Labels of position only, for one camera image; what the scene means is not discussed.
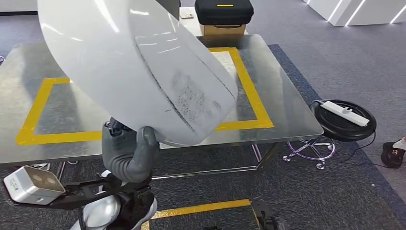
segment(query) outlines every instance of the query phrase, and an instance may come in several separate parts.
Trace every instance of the led light strip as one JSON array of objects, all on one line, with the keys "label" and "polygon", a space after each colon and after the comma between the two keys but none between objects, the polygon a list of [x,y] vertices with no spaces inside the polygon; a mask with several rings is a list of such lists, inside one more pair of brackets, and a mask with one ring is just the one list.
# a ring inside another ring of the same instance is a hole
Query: led light strip
[{"label": "led light strip", "polygon": [[405,10],[406,10],[406,5],[399,11],[399,13],[397,13],[397,15],[392,19],[392,21],[390,23],[392,24]]},{"label": "led light strip", "polygon": [[328,17],[327,22],[329,22],[331,20],[331,18],[333,17],[333,15],[336,13],[337,9],[340,7],[341,3],[343,0],[340,0],[337,4],[337,6],[334,8],[333,12],[331,13],[330,17]]},{"label": "led light strip", "polygon": [[351,15],[350,19],[348,19],[348,22],[345,23],[345,26],[348,26],[348,24],[351,22],[352,18],[358,13],[358,11],[360,10],[361,6],[364,4],[366,0],[362,0],[362,2],[360,3],[360,5],[357,7],[357,9],[354,11],[354,13]]}]

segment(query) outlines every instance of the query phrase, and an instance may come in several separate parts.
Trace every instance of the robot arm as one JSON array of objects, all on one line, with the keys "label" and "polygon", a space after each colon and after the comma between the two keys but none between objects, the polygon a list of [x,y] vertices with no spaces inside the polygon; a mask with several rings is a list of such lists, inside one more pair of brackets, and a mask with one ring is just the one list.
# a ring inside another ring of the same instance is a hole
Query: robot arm
[{"label": "robot arm", "polygon": [[135,132],[114,118],[102,129],[103,163],[114,176],[124,182],[141,183],[151,176],[159,143],[151,127]]}]

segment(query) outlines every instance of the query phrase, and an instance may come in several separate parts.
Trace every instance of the black storage box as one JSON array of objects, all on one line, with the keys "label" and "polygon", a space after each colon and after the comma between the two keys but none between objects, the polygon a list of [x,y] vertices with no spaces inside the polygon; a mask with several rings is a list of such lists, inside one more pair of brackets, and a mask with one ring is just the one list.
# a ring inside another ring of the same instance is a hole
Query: black storage box
[{"label": "black storage box", "polygon": [[245,25],[254,14],[249,0],[196,0],[194,8],[202,25]]}]

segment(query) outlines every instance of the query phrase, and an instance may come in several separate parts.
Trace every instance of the yellow tape square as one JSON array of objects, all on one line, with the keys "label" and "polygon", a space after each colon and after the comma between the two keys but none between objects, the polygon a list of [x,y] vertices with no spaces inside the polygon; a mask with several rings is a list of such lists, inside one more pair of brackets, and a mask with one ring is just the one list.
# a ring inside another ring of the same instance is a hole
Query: yellow tape square
[{"label": "yellow tape square", "polygon": [[[211,52],[229,52],[231,59],[236,67],[238,78],[241,81],[242,87],[246,93],[251,108],[256,116],[256,120],[246,121],[226,121],[222,122],[215,130],[240,130],[253,128],[272,128],[273,123],[258,96],[255,86],[248,75],[244,63],[238,54],[235,47],[220,47],[209,48]],[[51,93],[54,84],[66,84],[70,80],[67,77],[61,78],[44,78],[38,93],[33,101],[30,111],[17,134],[15,141],[18,145],[34,145],[34,144],[51,144],[65,143],[77,141],[100,140],[102,138],[101,131],[86,131],[86,132],[71,132],[71,133],[54,133],[54,134],[34,134],[35,126],[41,116],[42,110],[45,107],[48,96]]]}]

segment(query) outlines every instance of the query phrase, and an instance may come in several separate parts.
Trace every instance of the power strip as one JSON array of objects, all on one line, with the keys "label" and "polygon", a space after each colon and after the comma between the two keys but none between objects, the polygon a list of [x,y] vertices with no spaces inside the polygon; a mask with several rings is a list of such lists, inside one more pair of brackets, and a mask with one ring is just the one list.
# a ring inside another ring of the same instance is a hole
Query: power strip
[{"label": "power strip", "polygon": [[337,104],[332,103],[331,101],[324,102],[323,104],[321,104],[321,107],[362,127],[367,126],[369,122],[367,118],[353,113],[352,109],[348,107],[343,108]]}]

